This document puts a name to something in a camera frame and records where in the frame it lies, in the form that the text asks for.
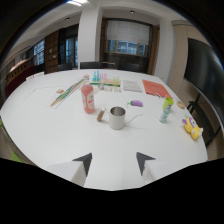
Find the bottle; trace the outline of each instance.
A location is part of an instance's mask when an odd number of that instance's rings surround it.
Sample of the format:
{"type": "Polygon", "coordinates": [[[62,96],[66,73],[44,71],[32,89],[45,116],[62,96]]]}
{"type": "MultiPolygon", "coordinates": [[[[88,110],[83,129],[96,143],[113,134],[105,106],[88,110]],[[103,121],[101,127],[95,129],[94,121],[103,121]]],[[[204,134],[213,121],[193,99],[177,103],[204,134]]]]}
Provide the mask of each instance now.
{"type": "Polygon", "coordinates": [[[84,80],[84,84],[81,88],[83,107],[87,114],[91,114],[95,111],[94,106],[94,92],[93,87],[88,80],[84,80]]]}
{"type": "Polygon", "coordinates": [[[161,123],[165,123],[166,122],[166,118],[168,117],[169,113],[170,113],[170,108],[171,108],[171,105],[168,104],[168,106],[165,108],[165,110],[163,111],[159,121],[161,123]]]}

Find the white paper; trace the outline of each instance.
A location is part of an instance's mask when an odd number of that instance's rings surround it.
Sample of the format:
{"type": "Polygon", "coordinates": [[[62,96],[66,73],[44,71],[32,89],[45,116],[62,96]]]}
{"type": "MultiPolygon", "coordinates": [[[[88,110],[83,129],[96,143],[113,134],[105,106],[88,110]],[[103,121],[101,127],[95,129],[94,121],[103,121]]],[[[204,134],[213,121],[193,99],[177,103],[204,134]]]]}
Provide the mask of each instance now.
{"type": "Polygon", "coordinates": [[[123,89],[125,91],[142,92],[138,82],[123,80],[123,89]]]}

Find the white wall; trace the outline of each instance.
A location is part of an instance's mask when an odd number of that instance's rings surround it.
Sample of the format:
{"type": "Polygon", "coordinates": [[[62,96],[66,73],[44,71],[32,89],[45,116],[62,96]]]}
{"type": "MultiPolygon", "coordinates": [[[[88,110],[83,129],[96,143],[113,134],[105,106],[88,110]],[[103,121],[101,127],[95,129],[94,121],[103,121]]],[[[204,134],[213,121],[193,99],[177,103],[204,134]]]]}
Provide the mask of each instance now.
{"type": "Polygon", "coordinates": [[[82,11],[78,32],[78,67],[80,62],[99,61],[102,9],[82,11]]]}
{"type": "Polygon", "coordinates": [[[159,52],[154,75],[167,83],[174,54],[174,32],[171,22],[166,18],[160,19],[159,52]]]}

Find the window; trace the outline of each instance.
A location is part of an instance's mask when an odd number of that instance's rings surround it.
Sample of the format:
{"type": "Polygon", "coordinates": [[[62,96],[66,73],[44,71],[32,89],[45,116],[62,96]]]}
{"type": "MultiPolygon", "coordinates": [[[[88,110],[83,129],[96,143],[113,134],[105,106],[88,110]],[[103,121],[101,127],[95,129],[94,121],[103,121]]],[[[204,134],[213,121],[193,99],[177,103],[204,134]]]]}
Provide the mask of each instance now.
{"type": "Polygon", "coordinates": [[[137,43],[128,41],[118,41],[117,52],[136,55],[137,43]]]}
{"type": "Polygon", "coordinates": [[[107,49],[107,52],[147,57],[148,45],[130,41],[108,40],[107,49]]]}
{"type": "Polygon", "coordinates": [[[40,65],[44,63],[44,44],[45,40],[42,40],[33,47],[34,56],[36,56],[34,59],[35,65],[40,65]]]}
{"type": "Polygon", "coordinates": [[[115,51],[115,43],[116,41],[115,40],[108,40],[108,51],[115,51]]]}
{"type": "Polygon", "coordinates": [[[78,66],[78,37],[72,36],[62,41],[59,45],[59,64],[72,63],[72,67],[78,66]]]}
{"type": "Polygon", "coordinates": [[[145,50],[146,50],[146,45],[144,44],[139,44],[139,51],[138,54],[141,56],[145,56],[145,50]]]}
{"type": "Polygon", "coordinates": [[[151,25],[136,21],[107,21],[106,49],[110,53],[147,57],[151,48],[151,25]]]}
{"type": "Polygon", "coordinates": [[[66,39],[66,63],[71,62],[72,66],[75,66],[74,50],[74,38],[66,39]]]}
{"type": "Polygon", "coordinates": [[[26,59],[26,52],[20,55],[20,61],[26,59]]]}

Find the handle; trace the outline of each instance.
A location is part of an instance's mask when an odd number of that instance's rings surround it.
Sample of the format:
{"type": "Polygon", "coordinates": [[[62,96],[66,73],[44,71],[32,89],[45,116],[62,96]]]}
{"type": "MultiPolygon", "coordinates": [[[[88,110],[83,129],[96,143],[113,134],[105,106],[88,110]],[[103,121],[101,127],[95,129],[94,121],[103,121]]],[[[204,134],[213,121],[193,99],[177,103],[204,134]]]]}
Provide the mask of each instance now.
{"type": "Polygon", "coordinates": [[[105,110],[101,110],[100,113],[97,116],[97,121],[100,122],[102,120],[102,117],[104,115],[105,110]]]}

